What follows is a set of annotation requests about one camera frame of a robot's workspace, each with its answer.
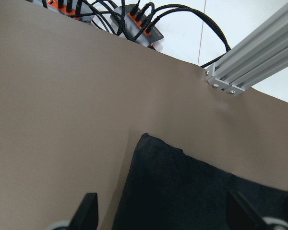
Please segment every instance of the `white surface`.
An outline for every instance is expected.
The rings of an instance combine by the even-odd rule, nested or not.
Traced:
[[[126,4],[137,0],[126,0]],[[141,1],[144,6],[149,1]],[[156,7],[184,4],[205,12],[222,29],[231,47],[235,46],[288,0],[153,0]],[[157,51],[197,65],[202,65],[225,52],[214,32],[196,15],[176,12],[162,18],[157,28],[164,39],[155,43]],[[288,68],[256,84],[255,89],[288,102]]]

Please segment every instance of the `white floor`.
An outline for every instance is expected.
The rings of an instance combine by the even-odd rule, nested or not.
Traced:
[[[137,0],[126,0],[126,4]],[[142,0],[140,6],[147,2]],[[156,7],[183,4],[205,12],[222,29],[233,48],[288,0],[153,0]],[[157,28],[164,35],[157,51],[197,65],[225,52],[224,45],[201,19],[190,12],[176,12],[162,18]],[[288,102],[288,68],[256,84],[255,89]]]

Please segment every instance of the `cable connector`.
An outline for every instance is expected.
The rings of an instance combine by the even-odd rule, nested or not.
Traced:
[[[131,15],[131,16],[134,16],[134,15],[138,12],[139,3],[140,3],[140,0],[138,1],[138,3],[137,3],[137,4],[132,8],[132,10],[130,11],[130,15]]]
[[[62,9],[64,6],[64,0],[58,0],[58,8]]]
[[[155,25],[150,24],[150,25],[148,26],[148,28],[145,30],[146,33],[150,33],[150,32],[152,31],[152,28],[153,28],[154,26],[155,26]]]
[[[144,5],[143,9],[138,13],[138,15],[135,18],[135,21],[138,22],[142,19],[143,15],[145,14],[145,11],[148,9],[148,7],[152,8],[152,14],[154,14],[155,11],[155,5],[152,2],[149,2]]]
[[[42,3],[43,3],[43,7],[48,8],[46,0],[42,0]]]
[[[145,19],[142,21],[140,27],[144,27],[144,25],[146,24],[147,21],[148,21],[147,18],[145,18]]]
[[[76,5],[75,14],[80,14],[81,13],[81,7],[82,7],[82,0],[78,0],[77,5]]]
[[[67,0],[67,2],[66,2],[66,11],[68,13],[72,12],[72,0]]]

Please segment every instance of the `black cloth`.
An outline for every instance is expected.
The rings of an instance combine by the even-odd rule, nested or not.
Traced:
[[[143,134],[112,230],[228,230],[228,190],[241,192],[261,216],[288,221],[288,192],[239,178]]]

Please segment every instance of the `power strip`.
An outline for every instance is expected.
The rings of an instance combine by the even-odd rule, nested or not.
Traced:
[[[27,0],[27,1],[34,3],[36,5],[39,5],[39,6],[43,6],[42,0]],[[75,9],[77,6],[77,1],[76,0],[72,1],[72,9],[70,12],[67,12],[66,5],[67,5],[67,0],[63,1],[63,5],[61,8],[59,8],[59,1],[58,0],[47,0],[47,7],[49,10],[57,12],[57,13],[63,13],[65,15],[75,15]],[[92,11],[88,6],[82,4],[81,13],[91,13],[91,12]],[[82,17],[80,21],[90,24],[93,17],[94,16],[85,16],[85,17]]]
[[[144,14],[141,20],[137,22],[135,20],[136,14],[134,16],[130,15],[130,11],[132,10],[134,6],[135,4],[126,5],[126,13],[125,13],[125,29],[126,29],[128,36],[131,38],[134,37],[142,29],[141,24],[147,18],[147,16]],[[121,7],[117,7],[114,10],[114,12],[121,14]],[[114,19],[112,15],[111,15],[111,19],[115,23],[115,25],[118,26],[118,23],[116,22],[116,20]],[[148,46],[152,46],[154,42],[159,41],[163,38],[164,37],[161,34],[161,32],[154,26],[149,33],[144,31],[135,42],[148,47]]]

